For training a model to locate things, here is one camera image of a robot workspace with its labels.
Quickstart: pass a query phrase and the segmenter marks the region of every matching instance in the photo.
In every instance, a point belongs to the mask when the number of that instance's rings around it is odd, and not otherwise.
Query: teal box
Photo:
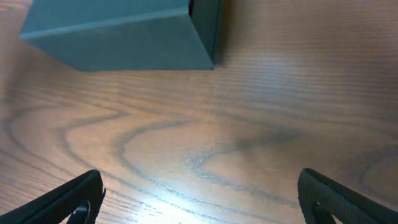
[[[221,0],[34,0],[20,39],[77,70],[209,70]]]

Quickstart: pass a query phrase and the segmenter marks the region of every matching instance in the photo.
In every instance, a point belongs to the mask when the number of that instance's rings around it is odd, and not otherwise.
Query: wooden table
[[[0,214],[89,169],[98,223],[304,223],[304,167],[398,209],[396,0],[225,0],[216,70],[101,73],[0,2]]]

